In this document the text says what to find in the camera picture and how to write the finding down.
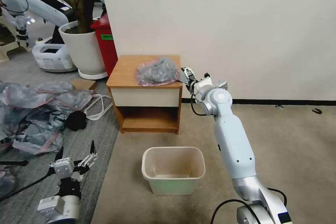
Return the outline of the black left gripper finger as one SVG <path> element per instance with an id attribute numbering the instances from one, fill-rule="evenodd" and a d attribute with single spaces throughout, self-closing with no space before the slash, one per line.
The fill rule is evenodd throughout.
<path id="1" fill-rule="evenodd" d="M 64 147 L 62 146 L 60 150 L 58 151 L 58 153 L 55 155 L 54 161 L 49 164 L 50 168 L 53 167 L 56 164 L 56 162 L 58 162 L 59 160 L 63 158 L 63 151 L 64 151 Z"/>
<path id="2" fill-rule="evenodd" d="M 90 167 L 98 159 L 98 154 L 95 148 L 94 141 L 91 142 L 90 153 L 82 161 L 78 163 L 78 172 L 79 174 L 85 174 L 90 170 Z"/>

